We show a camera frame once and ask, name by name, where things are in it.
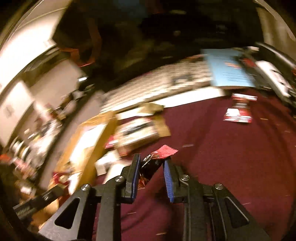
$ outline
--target red package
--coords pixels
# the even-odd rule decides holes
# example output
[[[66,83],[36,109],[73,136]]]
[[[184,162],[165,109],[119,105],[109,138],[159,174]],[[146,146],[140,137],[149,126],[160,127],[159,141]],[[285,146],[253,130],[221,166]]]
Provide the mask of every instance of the red package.
[[[148,182],[157,169],[162,165],[163,159],[175,154],[177,150],[163,145],[158,150],[152,152],[141,162],[140,175]]]
[[[171,155],[174,155],[178,150],[173,149],[167,145],[163,145],[158,150],[152,152],[151,159],[165,159]]]
[[[69,185],[70,181],[68,180],[69,173],[66,172],[53,172],[53,180],[55,184],[63,184],[63,185]]]
[[[232,122],[251,123],[252,116],[249,102],[257,101],[257,97],[233,93],[232,98],[235,101],[235,104],[232,108],[227,109],[227,112],[224,115],[224,120]]]
[[[114,148],[118,141],[115,140],[114,135],[111,135],[105,144],[105,149]]]

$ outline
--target screw head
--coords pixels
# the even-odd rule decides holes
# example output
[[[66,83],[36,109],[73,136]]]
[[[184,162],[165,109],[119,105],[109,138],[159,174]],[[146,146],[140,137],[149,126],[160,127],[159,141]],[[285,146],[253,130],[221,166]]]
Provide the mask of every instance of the screw head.
[[[190,177],[189,177],[188,175],[182,175],[182,176],[181,176],[181,179],[182,179],[183,181],[188,181],[188,180],[190,179]]]
[[[89,185],[89,184],[83,184],[82,186],[81,186],[81,190],[82,191],[87,191],[87,190],[89,190],[91,188],[91,185]]]
[[[115,181],[116,182],[123,182],[124,181],[124,177],[123,176],[117,176],[117,177],[115,177]]]
[[[215,188],[218,190],[222,190],[224,188],[224,186],[221,183],[216,183]]]

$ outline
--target white wall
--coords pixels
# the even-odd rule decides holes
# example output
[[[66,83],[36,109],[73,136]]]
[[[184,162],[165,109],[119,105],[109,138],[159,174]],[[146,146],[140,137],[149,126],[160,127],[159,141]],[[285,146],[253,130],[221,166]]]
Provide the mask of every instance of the white wall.
[[[256,0],[266,8],[257,8],[264,42],[296,60],[296,38],[282,17],[264,0]]]
[[[20,80],[0,106],[0,142],[6,146],[15,127],[33,103],[31,92]]]
[[[83,72],[69,60],[64,60],[45,73],[30,91],[38,103],[50,103],[54,108],[62,102],[61,96],[76,89]]]
[[[52,32],[62,14],[60,10],[28,23],[5,43],[0,52],[0,94],[27,64],[55,45]]]
[[[21,22],[17,29],[20,29],[30,21],[34,21],[37,18],[66,8],[72,0],[42,0],[40,3],[30,12],[30,14]]]

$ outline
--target blue paper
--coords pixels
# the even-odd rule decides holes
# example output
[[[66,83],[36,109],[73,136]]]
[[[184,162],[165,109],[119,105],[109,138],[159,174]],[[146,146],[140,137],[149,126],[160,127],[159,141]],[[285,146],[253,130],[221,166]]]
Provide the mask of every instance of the blue paper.
[[[240,52],[234,49],[203,49],[205,59],[213,73],[212,85],[225,88],[254,87],[248,74],[235,57]]]

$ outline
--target cardboard box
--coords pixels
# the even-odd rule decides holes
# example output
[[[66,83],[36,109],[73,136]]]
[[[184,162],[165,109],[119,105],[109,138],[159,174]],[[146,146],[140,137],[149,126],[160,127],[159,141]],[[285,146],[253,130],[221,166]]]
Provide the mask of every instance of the cardboard box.
[[[91,184],[96,177],[94,164],[106,153],[105,144],[110,135],[114,134],[116,127],[117,118],[112,111],[94,116],[80,124],[54,171],[66,171],[67,163],[71,161],[74,173],[79,173],[75,187],[80,187],[85,183]],[[51,180],[48,189],[54,185],[55,183]]]

